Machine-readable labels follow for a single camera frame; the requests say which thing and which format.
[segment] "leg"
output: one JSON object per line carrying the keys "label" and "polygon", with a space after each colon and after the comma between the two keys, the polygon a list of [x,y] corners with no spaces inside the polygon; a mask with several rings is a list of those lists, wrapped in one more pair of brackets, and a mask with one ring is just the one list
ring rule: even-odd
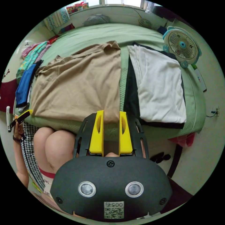
{"label": "leg", "polygon": [[49,166],[46,154],[45,143],[47,138],[54,133],[54,130],[48,127],[42,127],[34,135],[34,155],[37,160],[39,168],[48,172],[54,173],[53,169]]}
{"label": "leg", "polygon": [[56,131],[48,137],[45,143],[45,153],[54,173],[73,158],[74,144],[75,135],[68,131]]}

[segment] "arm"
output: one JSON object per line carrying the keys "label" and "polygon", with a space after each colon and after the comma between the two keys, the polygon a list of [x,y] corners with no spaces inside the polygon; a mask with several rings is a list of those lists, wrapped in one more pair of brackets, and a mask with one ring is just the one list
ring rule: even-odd
{"label": "arm", "polygon": [[[19,136],[20,134],[18,131],[18,123],[16,123],[15,129],[14,129],[14,137],[18,138]],[[14,148],[14,155],[15,155],[16,168],[17,168],[16,175],[19,178],[19,180],[22,182],[22,184],[26,188],[28,188],[29,175],[24,162],[21,143],[13,140],[13,148]]]}

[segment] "gray pillow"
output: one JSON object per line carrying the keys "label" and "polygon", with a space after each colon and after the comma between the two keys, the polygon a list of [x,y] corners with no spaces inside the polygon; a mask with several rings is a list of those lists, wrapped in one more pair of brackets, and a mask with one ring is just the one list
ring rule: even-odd
{"label": "gray pillow", "polygon": [[110,18],[108,16],[98,13],[98,14],[89,16],[87,20],[84,22],[84,26],[92,26],[92,25],[109,23],[109,22],[110,22]]}

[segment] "pink cloth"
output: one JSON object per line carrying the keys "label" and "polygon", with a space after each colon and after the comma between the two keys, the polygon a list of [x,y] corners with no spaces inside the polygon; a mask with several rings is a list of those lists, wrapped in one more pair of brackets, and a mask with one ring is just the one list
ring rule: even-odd
{"label": "pink cloth", "polygon": [[40,52],[40,54],[38,55],[37,59],[35,60],[34,63],[38,62],[42,56],[44,55],[44,53],[51,47],[52,45],[46,45],[46,47]]}
{"label": "pink cloth", "polygon": [[171,138],[169,140],[180,145],[181,147],[190,147],[194,142],[194,138],[195,133],[190,133],[188,135]]}
{"label": "pink cloth", "polygon": [[37,44],[32,44],[31,46],[27,47],[27,48],[22,52],[22,57],[25,58],[31,50],[33,50],[36,46],[38,46],[38,45],[41,44],[41,43],[42,43],[42,42],[37,43]]}

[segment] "green bed sheet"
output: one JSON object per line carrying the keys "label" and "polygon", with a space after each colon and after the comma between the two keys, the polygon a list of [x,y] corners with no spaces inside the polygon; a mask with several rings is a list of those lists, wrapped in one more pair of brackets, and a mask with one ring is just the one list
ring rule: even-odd
{"label": "green bed sheet", "polygon": [[[61,35],[58,40],[52,44],[42,57],[44,60],[42,65],[47,65],[48,62],[52,61],[57,55],[66,57],[87,46],[114,40],[117,41],[121,48],[120,110],[123,110],[129,57],[127,45],[136,41],[139,44],[152,47],[156,50],[162,50],[162,34],[157,31],[120,23],[101,24],[74,29]],[[148,139],[169,139],[191,132],[198,132],[203,128],[206,117],[206,105],[200,82],[191,66],[187,69],[181,68],[181,71],[184,82],[187,122],[183,129],[143,126]],[[15,113],[20,114],[18,109],[15,109]],[[29,116],[25,121],[37,127],[48,126],[55,130],[65,129],[74,133],[78,132],[81,125],[81,122],[77,121],[34,116]],[[104,125],[105,140],[118,140],[118,136],[118,124]]]}

